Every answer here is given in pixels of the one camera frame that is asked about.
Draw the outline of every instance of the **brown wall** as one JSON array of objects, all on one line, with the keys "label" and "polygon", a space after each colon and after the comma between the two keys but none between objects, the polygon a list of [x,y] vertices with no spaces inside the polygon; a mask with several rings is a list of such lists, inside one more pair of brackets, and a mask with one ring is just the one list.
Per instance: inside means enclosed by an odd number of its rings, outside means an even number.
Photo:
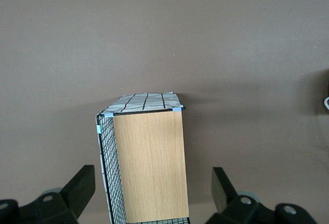
[{"label": "brown wall", "polygon": [[94,164],[83,215],[98,223],[96,114],[121,95],[173,90],[187,107],[192,209],[212,201],[211,168],[222,166],[267,207],[296,203],[326,223],[328,5],[0,0],[0,199],[27,204]]}]

